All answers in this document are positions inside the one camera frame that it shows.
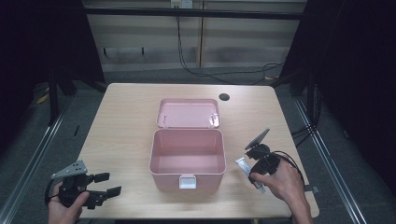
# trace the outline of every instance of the human hand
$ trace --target human hand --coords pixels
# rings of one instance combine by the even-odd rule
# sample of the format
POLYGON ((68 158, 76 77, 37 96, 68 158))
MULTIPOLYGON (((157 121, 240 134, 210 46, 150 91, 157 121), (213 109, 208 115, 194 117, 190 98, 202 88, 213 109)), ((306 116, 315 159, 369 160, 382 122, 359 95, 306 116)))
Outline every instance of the human hand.
MULTIPOLYGON (((62 183, 55 185, 53 195, 57 195, 59 187, 62 183)), ((76 201, 69 207, 65 207, 59 201, 58 197, 53 197, 49 201, 49 224, 74 224, 79 219, 82 212, 82 205, 87 202, 90 197, 88 191, 84 191, 78 195, 76 201)))
POLYGON ((280 160, 274 174, 252 173, 250 176, 268 186, 278 199, 288 205, 293 215, 293 223, 314 223, 310 205, 305 198, 304 183, 297 169, 291 167, 286 161, 280 160))

